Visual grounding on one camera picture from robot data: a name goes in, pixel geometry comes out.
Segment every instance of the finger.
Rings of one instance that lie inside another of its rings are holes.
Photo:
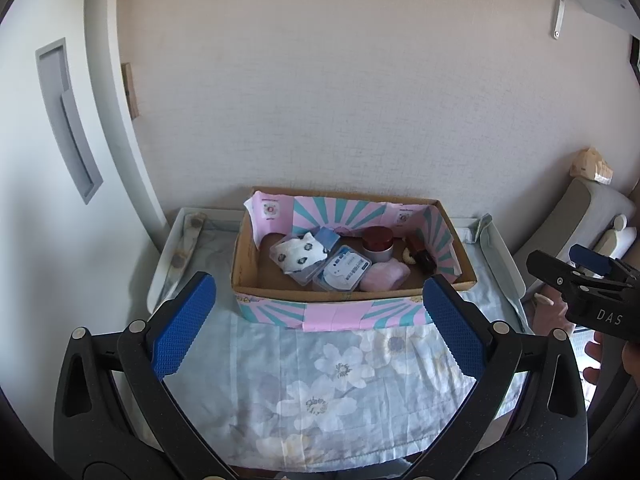
[[[584,353],[587,354],[591,359],[596,359],[597,362],[602,362],[602,345],[598,343],[594,343],[593,341],[589,341],[584,346]]]
[[[625,343],[622,349],[622,364],[626,373],[631,375],[636,383],[640,382],[640,345],[638,343]]]
[[[600,377],[600,370],[598,370],[597,368],[588,367],[582,371],[582,378],[588,383],[591,383],[593,385],[595,385],[598,382],[599,377]]]

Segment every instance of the jar lid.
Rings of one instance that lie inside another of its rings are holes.
[[[394,232],[388,227],[367,227],[362,232],[362,246],[374,253],[386,251],[394,244]]]

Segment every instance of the beige plastic bag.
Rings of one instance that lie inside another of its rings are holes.
[[[610,184],[613,170],[595,148],[580,150],[571,163],[571,176],[581,176],[601,184]]]

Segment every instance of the blue gripper pad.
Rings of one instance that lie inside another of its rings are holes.
[[[486,367],[485,347],[455,303],[434,278],[424,282],[422,304],[433,319],[462,373],[478,380]]]
[[[582,245],[575,244],[571,247],[571,249],[569,249],[569,258],[571,258],[574,264],[583,266],[601,276],[605,276],[611,272],[609,258],[591,249],[587,249]]]
[[[175,374],[216,302],[216,282],[206,274],[179,305],[173,319],[153,341],[151,366],[158,377]]]

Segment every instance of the white flower print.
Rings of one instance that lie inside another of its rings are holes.
[[[332,344],[327,343],[322,349],[326,359],[320,358],[316,361],[316,368],[329,375],[334,380],[334,386],[345,392],[349,384],[356,388],[364,388],[367,383],[366,378],[373,377],[373,368],[362,362],[362,350],[352,346],[347,348],[344,354]]]
[[[291,434],[285,440],[270,436],[255,441],[261,455],[271,458],[285,470],[303,468],[324,455],[324,451],[313,449],[310,444],[311,439],[301,434]]]
[[[365,359],[374,368],[382,368],[391,364],[393,369],[401,375],[420,373],[418,355],[411,341],[415,327],[394,327],[382,330],[364,330],[354,332],[359,335],[360,350],[366,352]]]
[[[276,410],[281,416],[295,416],[293,426],[299,431],[313,424],[321,431],[340,431],[343,428],[340,417],[356,411],[355,399],[335,399],[334,382],[326,375],[318,377],[311,387],[296,381],[287,386],[287,393],[293,399],[281,400]]]

